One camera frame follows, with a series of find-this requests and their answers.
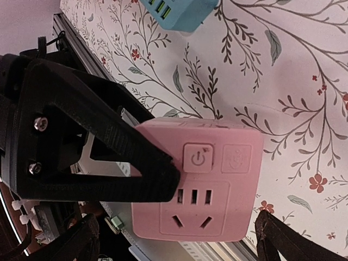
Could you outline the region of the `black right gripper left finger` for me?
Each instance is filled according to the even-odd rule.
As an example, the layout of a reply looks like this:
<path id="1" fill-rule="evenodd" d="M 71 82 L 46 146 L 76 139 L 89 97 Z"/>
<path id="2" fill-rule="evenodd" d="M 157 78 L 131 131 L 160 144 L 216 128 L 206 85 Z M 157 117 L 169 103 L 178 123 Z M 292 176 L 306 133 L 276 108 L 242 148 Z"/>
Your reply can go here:
<path id="1" fill-rule="evenodd" d="M 98 260 L 100 253 L 99 224 L 94 214 L 88 214 L 64 234 L 26 256 L 24 250 L 32 241 L 32 224 L 19 245 L 16 260 Z"/>

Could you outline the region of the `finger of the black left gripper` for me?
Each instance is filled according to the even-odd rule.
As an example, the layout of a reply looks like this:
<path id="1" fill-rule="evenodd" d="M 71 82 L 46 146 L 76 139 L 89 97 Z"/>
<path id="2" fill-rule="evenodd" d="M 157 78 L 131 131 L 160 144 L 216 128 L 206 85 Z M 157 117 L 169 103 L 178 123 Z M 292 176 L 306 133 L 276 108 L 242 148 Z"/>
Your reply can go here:
<path id="1" fill-rule="evenodd" d="M 16 191 L 46 201 L 168 202 L 179 185 L 172 157 L 119 112 L 140 123 L 151 114 L 116 83 L 34 59 L 24 74 L 16 116 Z M 128 162 L 135 177 L 66 174 L 60 163 L 65 134 L 75 126 L 93 135 L 90 157 Z"/>

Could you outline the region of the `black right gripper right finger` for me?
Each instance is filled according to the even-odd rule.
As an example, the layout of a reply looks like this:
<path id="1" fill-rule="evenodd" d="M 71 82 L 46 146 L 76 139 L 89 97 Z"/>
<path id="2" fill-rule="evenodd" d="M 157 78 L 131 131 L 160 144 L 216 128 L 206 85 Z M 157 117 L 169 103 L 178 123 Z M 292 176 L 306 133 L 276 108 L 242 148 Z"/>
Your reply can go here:
<path id="1" fill-rule="evenodd" d="M 266 210 L 262 210 L 255 221 L 257 255 L 262 261 L 286 260 L 313 261 L 346 258 L 304 238 Z"/>

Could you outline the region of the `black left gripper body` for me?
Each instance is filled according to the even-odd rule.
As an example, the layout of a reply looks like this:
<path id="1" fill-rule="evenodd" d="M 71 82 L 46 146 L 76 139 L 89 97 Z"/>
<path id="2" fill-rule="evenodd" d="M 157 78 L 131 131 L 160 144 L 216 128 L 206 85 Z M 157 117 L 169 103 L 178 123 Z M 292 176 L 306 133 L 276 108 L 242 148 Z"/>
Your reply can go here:
<path id="1" fill-rule="evenodd" d="M 35 195 L 35 59 L 1 59 L 1 178 L 19 196 Z"/>

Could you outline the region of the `pink cube socket adapter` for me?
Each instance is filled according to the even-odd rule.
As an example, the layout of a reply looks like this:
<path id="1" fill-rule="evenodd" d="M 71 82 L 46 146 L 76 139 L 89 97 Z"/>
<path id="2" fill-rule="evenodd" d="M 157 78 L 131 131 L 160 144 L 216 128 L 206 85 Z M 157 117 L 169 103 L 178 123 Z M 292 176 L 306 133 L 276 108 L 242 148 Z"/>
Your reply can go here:
<path id="1" fill-rule="evenodd" d="M 247 234 L 264 138 L 231 121 L 162 117 L 137 125 L 181 172 L 166 203 L 133 203 L 133 232 L 166 241 L 231 242 Z"/>

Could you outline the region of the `teal power strip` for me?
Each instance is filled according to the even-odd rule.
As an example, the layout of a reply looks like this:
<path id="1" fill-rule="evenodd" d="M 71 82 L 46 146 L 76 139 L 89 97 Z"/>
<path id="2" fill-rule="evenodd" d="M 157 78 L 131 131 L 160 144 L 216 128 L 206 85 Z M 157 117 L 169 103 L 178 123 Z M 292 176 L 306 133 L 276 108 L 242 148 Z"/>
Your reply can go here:
<path id="1" fill-rule="evenodd" d="M 218 0 L 144 0 L 141 1 L 162 29 L 194 32 L 217 7 Z"/>

